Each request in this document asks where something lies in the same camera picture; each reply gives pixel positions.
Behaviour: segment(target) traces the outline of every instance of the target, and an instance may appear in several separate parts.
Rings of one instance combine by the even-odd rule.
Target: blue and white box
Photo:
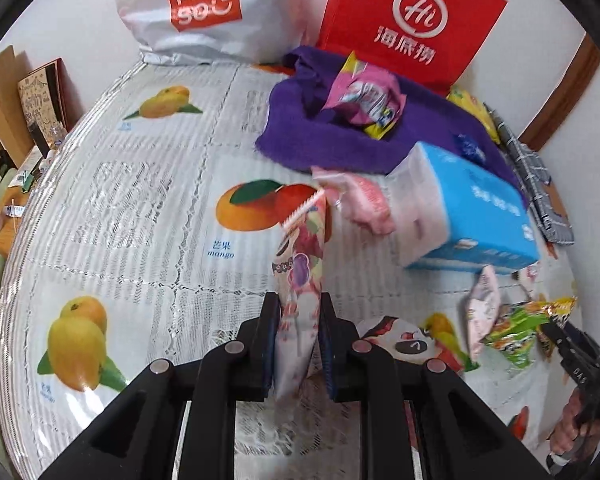
[[[469,161],[418,142],[388,175],[404,267],[510,274],[538,260],[520,193]]]

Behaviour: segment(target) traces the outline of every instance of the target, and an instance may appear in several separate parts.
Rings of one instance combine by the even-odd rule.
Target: purple cloth
[[[465,135],[484,152],[484,168],[518,189],[518,181],[484,126],[471,114],[407,78],[397,76],[407,104],[400,121],[375,140],[322,110],[345,58],[310,46],[285,56],[296,75],[278,83],[269,97],[269,121],[257,149],[298,171],[325,170],[388,174],[419,140],[463,156],[457,136]]]

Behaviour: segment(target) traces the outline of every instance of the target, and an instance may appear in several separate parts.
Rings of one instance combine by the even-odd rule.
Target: miniso bag
[[[300,44],[298,0],[116,0],[118,14],[153,64],[221,58],[277,62]]]

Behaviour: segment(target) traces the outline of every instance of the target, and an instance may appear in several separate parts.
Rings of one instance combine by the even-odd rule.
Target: plaid bag
[[[495,110],[489,115],[512,162],[514,173],[522,183],[522,191],[529,198],[531,211],[544,238],[552,244],[573,245],[573,231],[551,175],[540,156],[523,144],[512,133]]]

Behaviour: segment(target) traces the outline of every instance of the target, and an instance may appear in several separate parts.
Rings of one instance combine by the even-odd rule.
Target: human hand
[[[600,421],[596,420],[591,425],[589,430],[589,424],[584,424],[580,429],[575,425],[575,418],[582,409],[582,403],[580,401],[580,392],[576,388],[569,402],[562,409],[562,418],[556,424],[554,432],[550,438],[551,451],[557,455],[562,455],[573,448],[573,441],[579,436],[585,436],[589,431],[589,439],[587,441],[586,456],[595,451],[600,441]]]

